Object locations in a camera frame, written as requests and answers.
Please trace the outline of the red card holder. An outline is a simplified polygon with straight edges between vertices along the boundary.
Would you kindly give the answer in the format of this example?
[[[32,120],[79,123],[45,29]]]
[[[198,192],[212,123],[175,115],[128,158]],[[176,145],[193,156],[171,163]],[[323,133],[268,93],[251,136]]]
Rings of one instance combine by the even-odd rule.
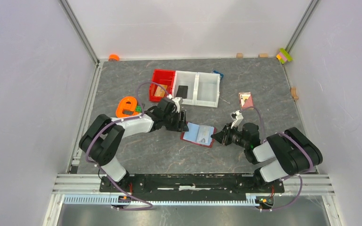
[[[199,124],[194,124],[194,123],[188,122],[189,131],[182,133],[181,140],[187,141],[187,142],[199,145],[199,146],[203,146],[203,147],[212,147],[213,143],[214,143],[214,140],[212,138],[211,138],[211,143],[209,145],[204,145],[204,144],[200,144],[200,143],[196,142],[197,132],[198,132],[198,129],[200,126],[204,126],[204,125],[199,125]],[[216,132],[216,128],[213,126],[211,126],[211,127],[213,128],[212,134],[214,134]]]

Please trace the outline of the black credit card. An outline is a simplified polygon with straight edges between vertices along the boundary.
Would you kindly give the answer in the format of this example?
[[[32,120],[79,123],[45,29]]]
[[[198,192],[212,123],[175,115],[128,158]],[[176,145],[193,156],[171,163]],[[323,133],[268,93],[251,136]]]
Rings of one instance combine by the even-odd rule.
[[[176,92],[176,97],[186,99],[188,97],[188,89],[189,88],[186,85],[179,85]]]

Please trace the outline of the gold striped credit card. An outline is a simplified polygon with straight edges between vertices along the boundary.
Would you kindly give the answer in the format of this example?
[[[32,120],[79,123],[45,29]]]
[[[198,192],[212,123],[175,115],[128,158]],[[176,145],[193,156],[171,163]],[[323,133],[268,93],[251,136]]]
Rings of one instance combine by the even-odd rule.
[[[164,97],[166,96],[166,92],[167,92],[166,85],[157,86],[156,90],[154,91],[154,97]]]

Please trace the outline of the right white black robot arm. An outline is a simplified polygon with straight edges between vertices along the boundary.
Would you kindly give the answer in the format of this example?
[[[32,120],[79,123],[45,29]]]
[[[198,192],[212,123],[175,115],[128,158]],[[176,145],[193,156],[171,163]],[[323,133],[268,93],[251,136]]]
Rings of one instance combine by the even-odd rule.
[[[275,180],[309,172],[323,162],[319,148],[296,127],[262,141],[258,125],[245,123],[239,131],[228,123],[211,137],[222,145],[242,147],[246,159],[252,164],[272,160],[254,171],[253,185],[259,192],[266,192]]]

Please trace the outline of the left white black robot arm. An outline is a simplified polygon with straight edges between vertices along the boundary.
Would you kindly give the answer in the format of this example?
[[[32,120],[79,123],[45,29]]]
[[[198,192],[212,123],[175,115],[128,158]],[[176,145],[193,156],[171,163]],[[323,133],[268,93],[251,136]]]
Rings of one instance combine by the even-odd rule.
[[[186,113],[181,109],[181,97],[164,97],[156,106],[143,113],[126,118],[99,115],[79,141],[86,161],[97,164],[112,179],[111,186],[118,192],[129,187],[128,171],[116,158],[123,138],[139,133],[150,133],[161,128],[187,132]]]

